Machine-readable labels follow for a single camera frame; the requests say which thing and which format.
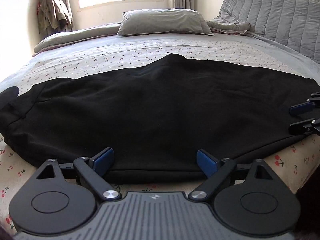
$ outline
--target folded comforter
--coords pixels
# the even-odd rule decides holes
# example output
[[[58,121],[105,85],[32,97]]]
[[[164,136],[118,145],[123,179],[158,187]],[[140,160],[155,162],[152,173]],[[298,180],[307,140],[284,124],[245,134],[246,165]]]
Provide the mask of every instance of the folded comforter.
[[[217,17],[212,20],[207,20],[206,22],[210,30],[214,33],[245,35],[250,29],[248,22],[240,21],[232,17],[224,10],[222,10]]]
[[[34,48],[34,56],[42,51],[56,49],[76,42],[90,39],[117,35],[121,22],[100,25],[93,28],[82,29],[73,32],[56,33],[46,37]]]

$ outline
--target blue gripper pad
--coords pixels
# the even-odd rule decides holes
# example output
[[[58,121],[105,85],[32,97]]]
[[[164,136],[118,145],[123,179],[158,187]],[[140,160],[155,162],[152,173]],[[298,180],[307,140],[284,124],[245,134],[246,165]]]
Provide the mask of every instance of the blue gripper pad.
[[[197,164],[208,177],[213,175],[221,166],[220,161],[204,150],[197,152]]]
[[[308,101],[302,104],[291,106],[289,110],[289,114],[290,115],[303,114],[306,112],[311,112],[314,108],[316,108],[316,104]]]
[[[113,149],[108,147],[89,160],[89,166],[102,177],[115,160]]]

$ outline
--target window frame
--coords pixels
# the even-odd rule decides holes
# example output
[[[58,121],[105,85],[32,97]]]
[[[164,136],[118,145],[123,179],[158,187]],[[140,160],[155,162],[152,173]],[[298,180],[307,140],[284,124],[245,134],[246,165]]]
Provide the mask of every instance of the window frame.
[[[77,11],[85,11],[87,9],[95,8],[95,7],[102,7],[112,4],[121,4],[121,3],[132,3],[132,2],[163,2],[165,0],[120,0],[120,1],[110,1],[105,3],[99,3],[94,5],[89,5],[86,7],[80,7],[80,0],[77,0]]]

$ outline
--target triangular cutout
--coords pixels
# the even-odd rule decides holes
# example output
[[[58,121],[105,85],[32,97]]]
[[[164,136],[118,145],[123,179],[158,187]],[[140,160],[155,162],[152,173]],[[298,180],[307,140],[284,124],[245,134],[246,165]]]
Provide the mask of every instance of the triangular cutout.
[[[257,179],[273,179],[262,165],[257,166],[255,177]]]
[[[48,165],[44,168],[44,170],[39,174],[37,179],[52,179],[55,177],[53,166]]]

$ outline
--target gray ribbed panel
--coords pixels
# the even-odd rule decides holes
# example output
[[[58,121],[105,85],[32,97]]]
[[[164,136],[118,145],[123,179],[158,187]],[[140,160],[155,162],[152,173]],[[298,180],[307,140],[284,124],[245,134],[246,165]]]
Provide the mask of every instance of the gray ribbed panel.
[[[182,192],[129,192],[121,201],[101,205],[96,216],[75,232],[52,237],[19,233],[14,238],[15,240],[262,240],[238,235],[225,228],[218,223],[206,204],[188,201]],[[293,240],[294,238],[291,234],[285,234],[269,239]]]

